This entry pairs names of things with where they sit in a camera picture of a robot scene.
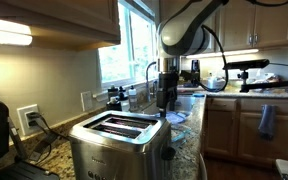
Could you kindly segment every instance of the window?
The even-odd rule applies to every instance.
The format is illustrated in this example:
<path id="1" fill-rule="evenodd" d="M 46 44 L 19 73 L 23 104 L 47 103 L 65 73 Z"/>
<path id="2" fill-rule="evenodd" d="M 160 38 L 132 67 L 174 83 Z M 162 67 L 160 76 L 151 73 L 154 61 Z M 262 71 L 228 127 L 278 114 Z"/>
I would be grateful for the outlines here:
<path id="1" fill-rule="evenodd" d="M 119 3 L 118 10 L 121 44 L 98 50 L 103 88 L 145 81 L 146 67 L 155 60 L 154 21 L 125 3 Z"/>

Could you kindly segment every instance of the toaster lever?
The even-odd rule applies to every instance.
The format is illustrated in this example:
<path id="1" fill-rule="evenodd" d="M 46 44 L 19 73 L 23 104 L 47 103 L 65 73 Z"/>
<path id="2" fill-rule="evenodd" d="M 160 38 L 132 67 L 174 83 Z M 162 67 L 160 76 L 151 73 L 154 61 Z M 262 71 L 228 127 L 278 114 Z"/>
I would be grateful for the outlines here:
<path id="1" fill-rule="evenodd" d="M 174 158 L 176 154 L 176 151 L 172 147 L 167 147 L 163 152 L 162 152 L 162 159 L 165 161 L 170 161 Z"/>

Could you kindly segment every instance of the electrical outlet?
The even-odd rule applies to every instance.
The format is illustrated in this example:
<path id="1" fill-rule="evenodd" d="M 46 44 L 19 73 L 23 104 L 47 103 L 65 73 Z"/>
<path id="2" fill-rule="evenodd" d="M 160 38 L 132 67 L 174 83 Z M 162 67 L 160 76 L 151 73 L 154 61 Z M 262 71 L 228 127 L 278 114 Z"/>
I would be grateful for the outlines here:
<path id="1" fill-rule="evenodd" d="M 92 108 L 92 93 L 91 91 L 81 93 L 81 101 L 83 111 L 88 111 Z"/>
<path id="2" fill-rule="evenodd" d="M 17 109 L 17 115 L 20 120 L 20 125 L 21 125 L 21 129 L 22 129 L 24 136 L 31 135 L 40 130 L 38 127 L 31 127 L 28 125 L 29 120 L 26 117 L 26 114 L 30 112 L 38 112 L 37 104 L 33 104 L 30 106 L 21 107 Z"/>

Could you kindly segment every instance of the dish towel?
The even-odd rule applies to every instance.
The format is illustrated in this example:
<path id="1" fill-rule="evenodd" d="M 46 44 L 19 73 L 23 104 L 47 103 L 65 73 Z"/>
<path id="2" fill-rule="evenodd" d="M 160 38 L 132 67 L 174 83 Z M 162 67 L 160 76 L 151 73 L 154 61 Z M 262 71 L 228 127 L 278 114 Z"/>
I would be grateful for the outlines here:
<path id="1" fill-rule="evenodd" d="M 274 136 L 276 108 L 272 105 L 263 105 L 262 120 L 258 127 L 261 138 L 271 141 Z"/>

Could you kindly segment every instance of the stainless steel toaster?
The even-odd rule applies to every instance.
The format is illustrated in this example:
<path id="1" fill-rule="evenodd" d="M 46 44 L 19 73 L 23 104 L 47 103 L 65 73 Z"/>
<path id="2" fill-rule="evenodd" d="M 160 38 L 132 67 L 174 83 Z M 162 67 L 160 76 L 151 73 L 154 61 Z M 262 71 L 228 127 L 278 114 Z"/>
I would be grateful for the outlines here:
<path id="1" fill-rule="evenodd" d="M 106 111 L 69 133 L 76 179 L 170 180 L 171 126 L 165 118 Z"/>

